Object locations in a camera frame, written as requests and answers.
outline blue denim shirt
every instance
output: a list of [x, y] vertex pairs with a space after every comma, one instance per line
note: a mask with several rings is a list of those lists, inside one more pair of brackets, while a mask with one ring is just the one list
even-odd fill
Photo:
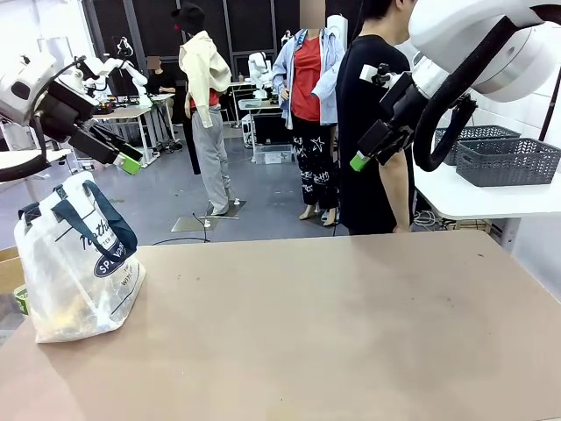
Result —
[[[273, 86], [279, 94], [282, 116], [287, 120], [287, 128], [289, 130], [293, 128], [292, 114], [290, 113], [292, 96], [290, 96], [288, 101], [284, 101], [281, 97], [281, 92], [285, 88], [292, 92], [295, 74], [295, 53], [302, 47], [306, 39], [306, 32], [306, 29], [300, 30], [285, 44], [282, 50], [280, 50], [279, 57], [273, 66]], [[344, 49], [341, 41], [328, 29], [322, 29], [320, 41], [322, 72], [319, 82], [312, 90], [312, 95], [317, 96], [320, 101], [320, 123], [322, 125], [333, 125], [337, 123], [335, 85], [337, 84], [337, 74], [344, 56]]]

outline cream jacket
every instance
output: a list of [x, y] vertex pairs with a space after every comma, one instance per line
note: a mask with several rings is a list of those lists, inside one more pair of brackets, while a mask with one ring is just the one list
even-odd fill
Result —
[[206, 31], [197, 33], [181, 46], [179, 67], [187, 74], [188, 97], [195, 101], [202, 125], [205, 128], [212, 127], [209, 113], [210, 90], [228, 90], [231, 71]]

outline red top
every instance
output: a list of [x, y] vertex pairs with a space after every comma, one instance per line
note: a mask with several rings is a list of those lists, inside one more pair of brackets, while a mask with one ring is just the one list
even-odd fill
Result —
[[[209, 107], [213, 107], [214, 105], [218, 105], [219, 102], [220, 102], [220, 96], [218, 96], [218, 94], [215, 90], [211, 89], [210, 90], [210, 96], [209, 96]], [[191, 110], [196, 109], [195, 100], [193, 98], [191, 98], [190, 107], [191, 107]]]
[[322, 73], [319, 37], [305, 39], [295, 54], [295, 79], [292, 84], [292, 112], [298, 118], [319, 121], [319, 98], [311, 95]]

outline gray floor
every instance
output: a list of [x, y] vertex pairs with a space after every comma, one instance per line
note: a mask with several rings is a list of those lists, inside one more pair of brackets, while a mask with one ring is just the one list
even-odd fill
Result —
[[[211, 241], [248, 241], [256, 239], [293, 239], [330, 236], [326, 229], [298, 216], [304, 210], [300, 174], [295, 164], [256, 165], [251, 163], [251, 150], [242, 139], [227, 139], [233, 187], [247, 205], [239, 220], [221, 220]], [[47, 196], [54, 186], [69, 176], [66, 166], [54, 166], [49, 180], [32, 181], [38, 197]], [[135, 176], [106, 168], [94, 173], [96, 183], [114, 203], [137, 233], [140, 245], [151, 245], [164, 239], [202, 236], [202, 232], [171, 233], [177, 218], [204, 214], [207, 196], [199, 175], [193, 175], [188, 152], [164, 154]], [[13, 228], [18, 209], [31, 201], [23, 183], [0, 192], [0, 249], [13, 246]], [[346, 235], [343, 226], [337, 235]], [[175, 243], [192, 243], [179, 240]]]

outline black hat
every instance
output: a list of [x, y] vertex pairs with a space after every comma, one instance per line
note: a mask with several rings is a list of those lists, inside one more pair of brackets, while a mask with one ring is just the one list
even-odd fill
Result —
[[185, 32], [196, 35], [204, 29], [204, 10], [193, 3], [185, 2], [180, 9], [172, 11], [175, 23]]

